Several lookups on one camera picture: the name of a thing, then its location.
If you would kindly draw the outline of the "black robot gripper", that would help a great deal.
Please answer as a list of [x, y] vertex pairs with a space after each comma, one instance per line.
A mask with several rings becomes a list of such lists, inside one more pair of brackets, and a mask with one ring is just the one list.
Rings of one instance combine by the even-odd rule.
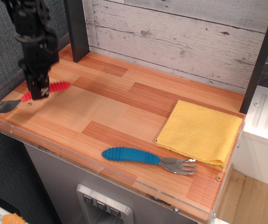
[[23, 58], [18, 65], [25, 72], [26, 82], [33, 100], [49, 96], [48, 71], [58, 62], [58, 38], [51, 28], [44, 28], [38, 36], [14, 34], [21, 43]]

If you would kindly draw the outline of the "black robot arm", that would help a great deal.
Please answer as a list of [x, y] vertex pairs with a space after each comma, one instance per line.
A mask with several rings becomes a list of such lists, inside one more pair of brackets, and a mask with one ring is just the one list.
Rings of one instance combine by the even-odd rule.
[[21, 43], [23, 58], [18, 62], [23, 70], [33, 100], [49, 96], [51, 66], [59, 61], [58, 38], [47, 26], [49, 9], [43, 0], [5, 0], [14, 25], [14, 36]]

